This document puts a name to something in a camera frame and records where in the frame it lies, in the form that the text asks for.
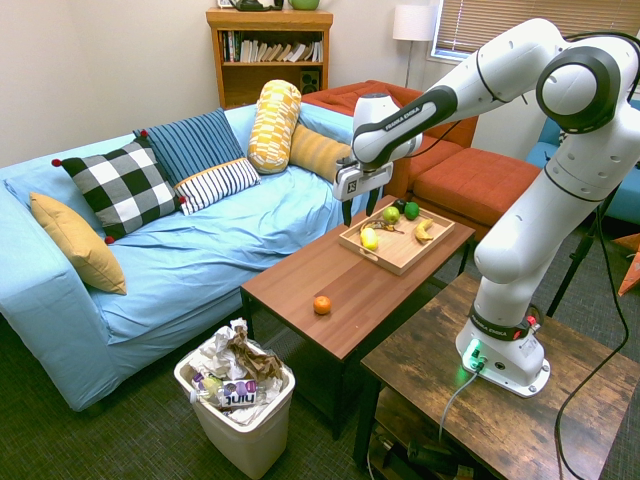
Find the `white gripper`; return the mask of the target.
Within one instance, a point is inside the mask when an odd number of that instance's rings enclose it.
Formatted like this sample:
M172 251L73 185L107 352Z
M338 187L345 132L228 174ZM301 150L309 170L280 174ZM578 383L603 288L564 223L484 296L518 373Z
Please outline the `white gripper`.
M369 192L366 215L370 217L379 199L380 187L386 185L392 177L393 164L365 171L361 162L349 157L336 162L336 172L333 184L333 196L341 201L343 223L349 227L352 222L352 200L354 197Z

